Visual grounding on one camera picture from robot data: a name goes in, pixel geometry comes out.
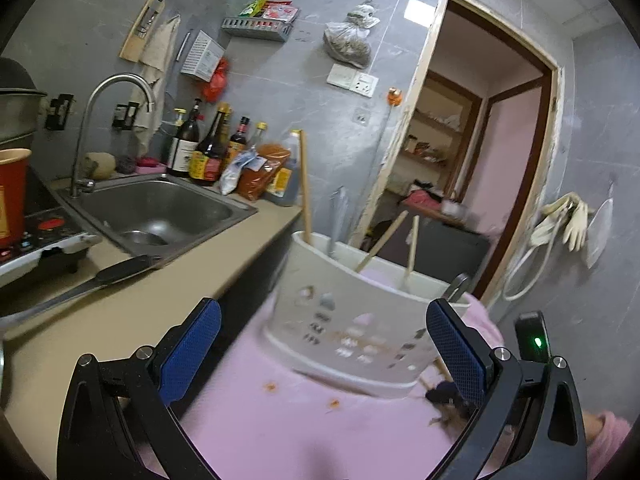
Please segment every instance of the gray plastic basket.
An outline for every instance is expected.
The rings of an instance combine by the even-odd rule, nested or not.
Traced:
[[[258,40],[287,41],[293,30],[292,23],[265,18],[225,18],[222,30],[232,36]]]

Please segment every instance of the blue gripper pad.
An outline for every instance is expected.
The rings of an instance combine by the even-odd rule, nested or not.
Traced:
[[[466,338],[469,336],[466,331],[473,329],[462,323],[445,300],[431,301],[426,321],[429,335],[447,365],[460,395],[479,408],[484,402],[488,378],[486,367],[472,349],[472,342]],[[484,346],[489,355],[490,348],[486,343]]]
[[[184,323],[174,327],[182,330],[182,335],[160,365],[159,373],[158,392],[165,406],[184,397],[221,324],[218,302],[203,298]]]

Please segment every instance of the orange cup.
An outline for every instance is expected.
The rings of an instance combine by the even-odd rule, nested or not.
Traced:
[[[0,150],[0,249],[24,232],[24,187],[31,150]]]

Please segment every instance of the doorway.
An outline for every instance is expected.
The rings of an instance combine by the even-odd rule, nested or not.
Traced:
[[[560,80],[557,65],[490,9],[440,0],[350,243],[371,247],[406,210],[379,256],[406,263],[417,215],[415,270],[445,282],[464,272],[488,302],[540,199]]]

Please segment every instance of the beige towel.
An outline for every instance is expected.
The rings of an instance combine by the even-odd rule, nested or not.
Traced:
[[[148,113],[145,95],[137,86],[131,93],[131,101],[140,103],[140,109],[133,126],[133,131],[138,138],[138,156],[148,152],[149,141],[152,135],[160,127],[162,121],[162,109],[164,108],[164,89],[166,88],[166,75],[174,58],[175,38],[180,27],[180,16],[170,19],[158,27],[140,56],[142,71],[140,75],[151,85],[154,91],[155,105],[153,111]]]

